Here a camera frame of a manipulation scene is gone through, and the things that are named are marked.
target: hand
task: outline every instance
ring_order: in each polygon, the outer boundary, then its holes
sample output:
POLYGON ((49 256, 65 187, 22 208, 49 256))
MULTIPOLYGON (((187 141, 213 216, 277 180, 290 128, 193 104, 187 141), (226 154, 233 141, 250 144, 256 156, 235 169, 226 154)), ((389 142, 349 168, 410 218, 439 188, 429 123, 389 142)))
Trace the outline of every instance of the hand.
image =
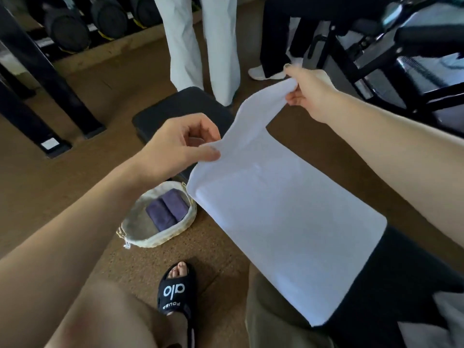
POLYGON ((305 108, 316 121, 325 122, 322 105, 329 100, 328 94, 336 92, 327 73, 322 69, 309 70, 296 66, 285 66, 285 73, 297 80, 298 86, 285 99, 291 106, 305 108))
POLYGON ((170 118, 133 158, 147 188, 199 161, 216 161, 220 152, 204 143, 220 140, 216 125, 205 114, 170 118))

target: basket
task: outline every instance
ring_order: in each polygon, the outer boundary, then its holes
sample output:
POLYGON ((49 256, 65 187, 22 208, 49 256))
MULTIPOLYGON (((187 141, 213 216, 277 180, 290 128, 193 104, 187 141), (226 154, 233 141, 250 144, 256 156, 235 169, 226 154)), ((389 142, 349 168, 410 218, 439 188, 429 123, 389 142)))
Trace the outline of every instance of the basket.
POLYGON ((125 240, 124 247, 126 249, 129 249, 131 245, 142 248, 154 248, 189 228, 194 222, 196 215, 197 204, 195 200, 190 198, 187 194, 185 183, 166 181, 143 193, 142 196, 138 198, 116 233, 120 238, 125 240), (145 208, 152 200, 159 198, 171 189, 178 189, 182 192, 182 198, 189 206, 188 212, 182 221, 160 232, 154 225, 150 216, 148 216, 145 208))

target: purple rolled towel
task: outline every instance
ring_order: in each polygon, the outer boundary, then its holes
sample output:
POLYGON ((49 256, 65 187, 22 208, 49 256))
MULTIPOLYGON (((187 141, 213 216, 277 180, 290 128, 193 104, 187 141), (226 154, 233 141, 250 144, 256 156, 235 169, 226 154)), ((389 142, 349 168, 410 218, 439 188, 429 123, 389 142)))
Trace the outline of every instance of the purple rolled towel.
POLYGON ((178 189, 171 189, 167 193, 161 195, 166 207, 171 214, 174 215, 177 222, 181 222, 187 212, 189 211, 189 206, 182 199, 182 192, 178 189))
POLYGON ((174 226, 177 223, 175 217, 168 210, 161 198, 153 200, 145 208, 145 211, 160 232, 174 226))

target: khaki shorts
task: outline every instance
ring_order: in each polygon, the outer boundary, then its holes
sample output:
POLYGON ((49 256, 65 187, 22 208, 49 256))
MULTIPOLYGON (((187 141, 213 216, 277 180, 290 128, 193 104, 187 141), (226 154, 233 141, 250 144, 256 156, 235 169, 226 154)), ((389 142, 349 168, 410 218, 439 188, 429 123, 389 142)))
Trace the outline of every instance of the khaki shorts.
POLYGON ((246 301, 250 348, 334 348, 332 340, 308 321, 258 273, 246 301))

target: white shoe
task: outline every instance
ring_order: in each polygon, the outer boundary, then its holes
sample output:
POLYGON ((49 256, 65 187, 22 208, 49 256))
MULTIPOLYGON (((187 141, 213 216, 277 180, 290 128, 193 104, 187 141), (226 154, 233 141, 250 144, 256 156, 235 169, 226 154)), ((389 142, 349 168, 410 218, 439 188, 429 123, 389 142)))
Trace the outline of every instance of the white shoe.
POLYGON ((266 78, 266 76, 264 75, 263 66, 258 66, 255 68, 248 69, 248 75, 251 78, 253 78, 255 81, 265 81, 266 79, 279 80, 279 79, 284 79, 287 76, 285 72, 282 71, 282 72, 276 73, 275 75, 272 75, 266 78))
POLYGON ((290 58, 290 61, 293 66, 300 67, 300 68, 303 67, 303 58, 294 58, 290 54, 290 48, 287 50, 286 54, 290 58))

